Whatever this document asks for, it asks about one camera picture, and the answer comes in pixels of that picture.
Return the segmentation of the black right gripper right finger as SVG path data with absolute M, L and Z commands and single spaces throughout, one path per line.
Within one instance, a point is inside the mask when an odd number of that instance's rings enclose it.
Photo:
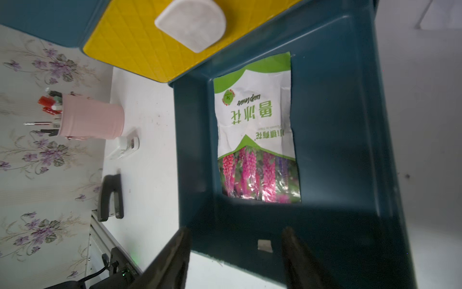
M 282 259 L 289 289 L 341 288 L 291 227 L 282 231 Z

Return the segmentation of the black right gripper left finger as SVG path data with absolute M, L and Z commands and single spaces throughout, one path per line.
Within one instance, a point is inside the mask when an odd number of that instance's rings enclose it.
M 191 234 L 181 227 L 131 289 L 184 289 L 191 253 Z

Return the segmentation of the teal bottom drawer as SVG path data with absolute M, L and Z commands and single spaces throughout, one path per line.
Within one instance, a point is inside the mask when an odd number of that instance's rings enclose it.
M 303 1 L 170 83 L 179 224 L 194 253 L 285 283 L 282 232 L 294 229 L 343 289 L 413 289 L 375 37 L 376 1 Z M 212 81 L 291 54 L 291 127 L 301 200 L 228 197 Z

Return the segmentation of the white lupin seed bag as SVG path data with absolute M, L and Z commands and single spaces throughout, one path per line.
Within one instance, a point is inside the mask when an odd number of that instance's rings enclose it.
M 291 128 L 291 54 L 255 61 L 213 80 L 218 168 L 228 197 L 302 200 Z

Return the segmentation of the yellow drawer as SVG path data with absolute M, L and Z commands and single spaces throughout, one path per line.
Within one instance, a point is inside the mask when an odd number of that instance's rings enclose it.
M 110 1 L 83 52 L 101 62 L 168 83 L 249 34 L 297 1 L 217 1 L 226 17 L 224 36 L 194 53 L 155 26 L 170 1 Z

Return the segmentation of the teal drawer cabinet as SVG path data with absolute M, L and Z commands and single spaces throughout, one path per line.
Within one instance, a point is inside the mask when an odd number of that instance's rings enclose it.
M 1 0 L 1 24 L 67 48 L 82 48 L 107 0 Z

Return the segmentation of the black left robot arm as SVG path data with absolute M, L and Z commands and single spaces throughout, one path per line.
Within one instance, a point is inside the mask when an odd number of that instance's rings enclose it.
M 109 277 L 98 281 L 90 286 L 90 289 L 128 289 L 139 277 L 140 274 L 126 255 L 114 247 L 110 256 L 102 254 L 104 267 L 78 281 L 66 281 L 52 285 L 49 289 L 86 289 L 86 282 L 99 277 L 103 273 L 109 273 Z

